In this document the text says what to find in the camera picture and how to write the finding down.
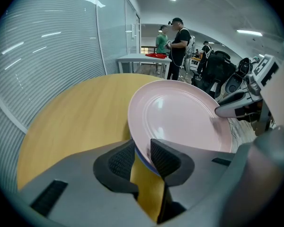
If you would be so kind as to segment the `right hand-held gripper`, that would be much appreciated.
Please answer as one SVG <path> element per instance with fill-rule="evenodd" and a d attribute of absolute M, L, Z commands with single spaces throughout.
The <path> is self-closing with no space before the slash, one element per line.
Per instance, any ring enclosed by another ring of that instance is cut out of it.
<path fill-rule="evenodd" d="M 251 123 L 256 136 L 270 128 L 272 114 L 261 95 L 261 91 L 279 69 L 279 63 L 272 55 L 266 54 L 246 75 L 244 92 L 234 92 L 223 98 L 214 112 L 221 118 L 237 118 Z"/>

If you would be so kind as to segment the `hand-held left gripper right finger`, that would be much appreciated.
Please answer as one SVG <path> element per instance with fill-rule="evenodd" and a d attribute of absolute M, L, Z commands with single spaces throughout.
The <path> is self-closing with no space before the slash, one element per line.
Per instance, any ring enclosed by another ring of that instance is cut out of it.
<path fill-rule="evenodd" d="M 151 161 L 164 181 L 157 223 L 162 224 L 197 205 L 230 166 L 233 153 L 151 139 Z"/>

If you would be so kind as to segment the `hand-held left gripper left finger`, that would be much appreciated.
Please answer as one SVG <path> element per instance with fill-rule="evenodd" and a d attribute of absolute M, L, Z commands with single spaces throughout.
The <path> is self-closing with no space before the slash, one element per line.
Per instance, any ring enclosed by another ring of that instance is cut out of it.
<path fill-rule="evenodd" d="M 130 181 L 134 160 L 133 140 L 75 153 L 28 182 L 20 196 L 65 227 L 153 227 Z"/>

